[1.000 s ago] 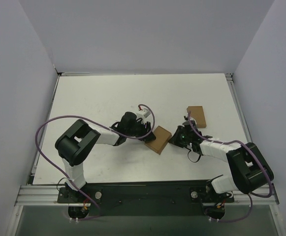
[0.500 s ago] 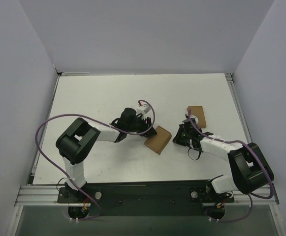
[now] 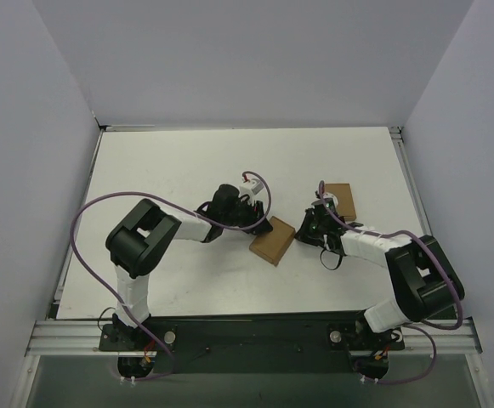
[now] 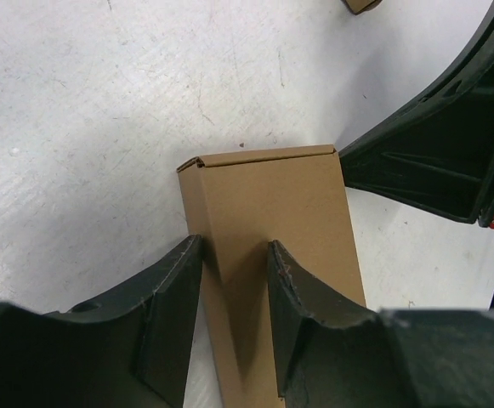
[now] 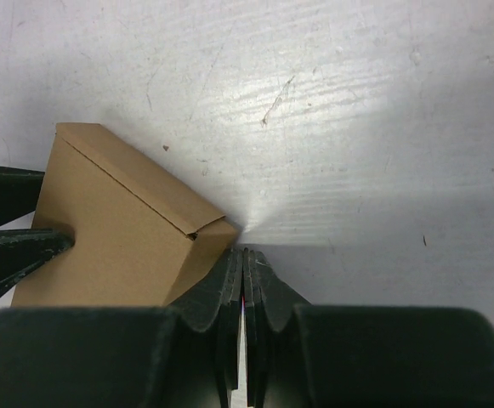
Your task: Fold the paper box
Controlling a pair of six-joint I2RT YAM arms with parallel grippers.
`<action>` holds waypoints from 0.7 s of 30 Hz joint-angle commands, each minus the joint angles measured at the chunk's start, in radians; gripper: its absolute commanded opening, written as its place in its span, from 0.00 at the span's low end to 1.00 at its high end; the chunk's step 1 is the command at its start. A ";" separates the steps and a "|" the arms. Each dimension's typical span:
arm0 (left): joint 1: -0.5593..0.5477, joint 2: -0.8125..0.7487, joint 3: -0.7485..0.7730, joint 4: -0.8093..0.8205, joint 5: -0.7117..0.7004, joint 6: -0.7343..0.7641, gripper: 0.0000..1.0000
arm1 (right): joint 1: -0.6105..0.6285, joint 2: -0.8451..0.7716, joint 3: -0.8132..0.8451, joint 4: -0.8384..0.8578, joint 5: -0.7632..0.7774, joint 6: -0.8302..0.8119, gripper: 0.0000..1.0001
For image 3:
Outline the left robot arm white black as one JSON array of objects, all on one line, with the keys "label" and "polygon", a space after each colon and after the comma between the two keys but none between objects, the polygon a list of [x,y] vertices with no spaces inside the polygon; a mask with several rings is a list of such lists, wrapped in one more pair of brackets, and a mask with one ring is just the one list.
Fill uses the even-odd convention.
[{"label": "left robot arm white black", "polygon": [[165,210],[145,198],[107,236],[105,247],[116,267],[117,292],[121,297],[116,311],[122,326],[119,340],[129,349],[141,349],[149,338],[143,324],[149,317],[149,274],[161,262],[173,241],[210,243],[226,226],[250,235],[273,230],[264,216],[264,204],[255,196],[262,182],[251,178],[235,187],[222,184],[213,199],[202,204],[193,215]]}]

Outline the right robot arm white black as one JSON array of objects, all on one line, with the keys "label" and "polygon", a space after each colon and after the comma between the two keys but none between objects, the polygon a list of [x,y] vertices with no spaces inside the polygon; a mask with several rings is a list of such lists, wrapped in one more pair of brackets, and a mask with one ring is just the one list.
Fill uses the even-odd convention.
[{"label": "right robot arm white black", "polygon": [[376,264],[389,272],[394,296],[363,312],[374,333],[386,332],[429,318],[451,307],[457,321],[431,326],[456,330],[463,323],[463,285],[439,242],[431,235],[417,237],[407,230],[383,234],[363,224],[344,222],[332,200],[312,203],[295,235],[297,241]]}]

